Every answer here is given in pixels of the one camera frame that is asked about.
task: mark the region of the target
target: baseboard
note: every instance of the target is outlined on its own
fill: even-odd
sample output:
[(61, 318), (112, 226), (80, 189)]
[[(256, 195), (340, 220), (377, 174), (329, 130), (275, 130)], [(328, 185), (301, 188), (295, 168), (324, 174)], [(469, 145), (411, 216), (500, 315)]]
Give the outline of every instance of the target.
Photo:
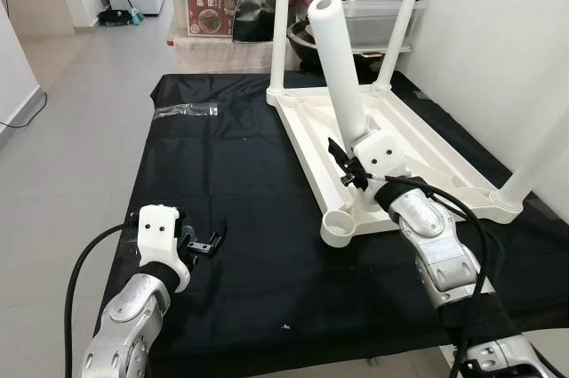
[(82, 34), (92, 34), (98, 26), (99, 18), (95, 18), (89, 27), (74, 27), (75, 34), (78, 36), (81, 36)]
[[(15, 126), (25, 124), (29, 120), (29, 118), (33, 116), (33, 113), (38, 108), (38, 105), (43, 103), (43, 100), (44, 100), (44, 89), (42, 89), (42, 86), (39, 85), (28, 96), (28, 100), (26, 101), (26, 103), (24, 103), (21, 106), (20, 111), (18, 111), (15, 114), (13, 119), (9, 122), (4, 122), (4, 123), (7, 123), (8, 125), (15, 125)], [(4, 145), (6, 145), (6, 142), (8, 142), (10, 137), (12, 135), (14, 135), (14, 133), (16, 131), (23, 131), (23, 130), (25, 130), (25, 129), (24, 128), (13, 129), (11, 127), (6, 127), (6, 126), (0, 125), (0, 149), (2, 149), (2, 147)]]

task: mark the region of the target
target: tiled floor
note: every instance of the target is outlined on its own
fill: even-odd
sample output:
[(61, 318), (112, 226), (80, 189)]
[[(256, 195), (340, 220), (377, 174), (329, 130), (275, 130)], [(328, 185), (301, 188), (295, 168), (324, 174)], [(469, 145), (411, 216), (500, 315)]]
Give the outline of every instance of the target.
[[(68, 276), (83, 247), (124, 218), (153, 112), (148, 95), (162, 74), (176, 71), (173, 50), (165, 45), (171, 17), (166, 0), (160, 17), (138, 27), (28, 44), (50, 101), (0, 151), (2, 376), (63, 374)], [(116, 236), (100, 244), (80, 277), (75, 371), (92, 336), (115, 248)], [(379, 358), (377, 366), (356, 360), (264, 376), (425, 378), (447, 371), (439, 350), (430, 349)]]

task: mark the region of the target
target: white floor tile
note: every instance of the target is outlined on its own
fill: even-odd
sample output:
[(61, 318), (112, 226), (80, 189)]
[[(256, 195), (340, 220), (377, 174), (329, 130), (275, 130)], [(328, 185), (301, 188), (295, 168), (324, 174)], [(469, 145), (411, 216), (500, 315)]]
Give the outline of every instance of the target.
[(1, 196), (0, 307), (63, 299), (76, 258), (101, 232), (109, 194)]
[(128, 204), (131, 200), (132, 186), (121, 188), (118, 186), (111, 193), (110, 200), (108, 201), (107, 209), (103, 217), (104, 227), (113, 227), (123, 222), (126, 213), (128, 212)]
[(114, 188), (124, 151), (120, 136), (39, 133), (34, 128), (25, 135), (10, 155), (0, 154), (3, 193), (58, 196)]
[(438, 347), (409, 351), (408, 355), (420, 378), (444, 378), (451, 371)]
[(303, 367), (273, 374), (257, 375), (256, 378), (418, 378), (409, 353), (375, 358), (371, 366), (366, 359), (327, 365)]
[(144, 137), (129, 137), (125, 141), (123, 160), (118, 168), (118, 175), (116, 177), (116, 189), (128, 189), (132, 191), (136, 175), (140, 167), (140, 159), (144, 152), (146, 144), (146, 134)]
[(561, 374), (569, 376), (569, 329), (526, 332), (530, 342)]
[(11, 378), (61, 378), (63, 303), (0, 309), (0, 365)]

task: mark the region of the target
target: clear tape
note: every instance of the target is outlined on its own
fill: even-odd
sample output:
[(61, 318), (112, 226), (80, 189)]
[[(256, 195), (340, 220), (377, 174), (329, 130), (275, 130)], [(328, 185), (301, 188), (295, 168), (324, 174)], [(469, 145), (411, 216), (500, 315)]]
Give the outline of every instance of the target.
[(157, 118), (176, 116), (217, 116), (217, 102), (190, 102), (189, 104), (176, 104), (162, 107), (154, 111), (152, 120)]

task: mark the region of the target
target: pot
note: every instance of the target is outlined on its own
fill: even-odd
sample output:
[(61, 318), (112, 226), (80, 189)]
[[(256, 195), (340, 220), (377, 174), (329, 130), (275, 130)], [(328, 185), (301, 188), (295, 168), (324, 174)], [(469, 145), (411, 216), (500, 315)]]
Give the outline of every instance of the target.
[[(298, 57), (311, 66), (320, 67), (320, 58), (314, 37), (307, 31), (309, 22), (301, 20), (292, 24), (286, 30), (286, 36), (291, 42), (293, 50)], [(362, 52), (354, 53), (354, 63), (356, 67), (369, 67), (374, 62), (379, 62), (383, 58), (383, 53)]]

